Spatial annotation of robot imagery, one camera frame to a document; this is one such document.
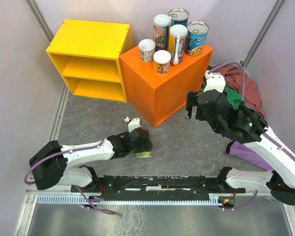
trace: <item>food can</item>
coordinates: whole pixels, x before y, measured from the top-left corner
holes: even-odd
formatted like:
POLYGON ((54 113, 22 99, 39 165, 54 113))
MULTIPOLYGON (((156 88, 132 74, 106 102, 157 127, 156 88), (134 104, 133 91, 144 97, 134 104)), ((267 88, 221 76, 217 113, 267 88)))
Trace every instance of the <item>food can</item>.
POLYGON ((168 16, 171 17, 172 19, 171 26, 184 25, 185 27, 187 27, 189 12, 186 11, 185 9, 176 8, 176 9, 170 10, 170 12, 168 13, 168 16))
POLYGON ((164 75, 169 72, 169 64, 171 61, 171 54, 165 50, 159 50, 153 56, 154 71, 159 75, 164 75))
POLYGON ((198 56, 205 46, 208 25, 201 21, 193 21, 188 24, 188 34, 185 42, 185 53, 190 56, 198 56))
POLYGON ((182 62, 182 56, 183 56, 183 50, 184 50, 183 47, 185 44, 187 33, 188 33, 188 30, 183 25, 174 25, 169 30, 168 52, 171 54, 172 64, 173 64, 173 59, 176 53, 178 56, 178 64, 182 62), (178 43, 178 51, 176 52, 177 40, 179 41, 179 43, 178 43))
POLYGON ((155 53, 155 43, 152 39, 143 39, 139 42, 140 58, 144 62, 152 62, 155 53))
POLYGON ((154 42, 156 51, 166 50, 168 43, 170 18, 167 15, 157 15, 154 18, 154 42))

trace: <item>yellow shelf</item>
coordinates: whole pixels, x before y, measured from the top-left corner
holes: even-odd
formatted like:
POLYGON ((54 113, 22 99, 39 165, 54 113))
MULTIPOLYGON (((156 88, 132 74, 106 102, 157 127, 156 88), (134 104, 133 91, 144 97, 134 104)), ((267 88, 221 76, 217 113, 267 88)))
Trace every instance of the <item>yellow shelf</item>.
POLYGON ((122 86, 96 80, 64 77, 73 95, 125 102, 122 86))
POLYGON ((121 83, 116 61, 71 57, 63 76, 121 83))
POLYGON ((129 24, 65 20, 46 52, 73 95, 127 102, 119 56, 129 24))

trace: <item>wall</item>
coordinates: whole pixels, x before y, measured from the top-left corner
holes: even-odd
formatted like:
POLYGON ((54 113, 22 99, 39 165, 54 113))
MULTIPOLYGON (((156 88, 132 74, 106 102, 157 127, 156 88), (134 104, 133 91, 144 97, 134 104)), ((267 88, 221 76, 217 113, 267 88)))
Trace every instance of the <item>wall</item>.
POLYGON ((189 21, 209 25, 207 43, 214 48, 211 64, 243 60, 275 0, 36 0, 47 24, 56 33, 66 18, 128 23, 134 45, 153 36, 153 18, 170 9, 189 11, 189 21))
POLYGON ((295 153, 295 0, 284 3, 248 72, 267 121, 295 153))
POLYGON ((0 0, 0 236, 13 235, 29 159, 48 141, 63 82, 24 0, 0 0))

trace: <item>orange cabinet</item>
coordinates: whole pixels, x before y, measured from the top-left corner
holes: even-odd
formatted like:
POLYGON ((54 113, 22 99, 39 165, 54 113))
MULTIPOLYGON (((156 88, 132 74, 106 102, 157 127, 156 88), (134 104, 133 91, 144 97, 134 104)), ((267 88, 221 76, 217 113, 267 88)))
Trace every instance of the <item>orange cabinet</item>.
POLYGON ((165 75, 154 72, 153 63, 140 60, 139 47, 119 57, 128 101, 155 128, 186 104, 188 91, 202 85, 213 48, 205 45, 200 56, 183 55, 183 62, 170 65, 165 75))

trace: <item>tin can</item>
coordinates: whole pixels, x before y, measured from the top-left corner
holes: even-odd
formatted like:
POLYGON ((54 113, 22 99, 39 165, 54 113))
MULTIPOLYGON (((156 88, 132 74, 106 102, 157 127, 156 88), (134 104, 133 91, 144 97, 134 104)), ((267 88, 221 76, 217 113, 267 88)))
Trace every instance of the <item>tin can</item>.
POLYGON ((188 33, 188 30, 183 25, 174 25, 170 28, 168 52, 171 54, 171 63, 173 63, 173 59, 176 53, 178 56, 178 64, 182 63, 184 44, 185 44, 187 33, 188 33), (178 40, 178 51, 176 52, 177 40, 178 40))
POLYGON ((185 9, 176 8, 176 9, 170 10, 170 12, 168 13, 168 16, 171 17, 172 19, 171 26, 184 25, 185 27, 187 27, 189 12, 186 11, 185 9))
POLYGON ((169 64, 171 61, 171 54, 165 50, 159 50, 153 56, 154 71, 159 75, 164 75, 169 72, 169 64))
POLYGON ((157 15, 154 18, 155 50, 166 50, 168 43, 170 18, 167 15, 157 15))
POLYGON ((143 39, 139 42, 140 58, 144 62, 152 62, 155 53, 155 43, 152 39, 143 39))
POLYGON ((198 56, 205 46, 208 25, 201 21, 193 21, 188 24, 188 34, 185 42, 185 53, 190 56, 198 56))

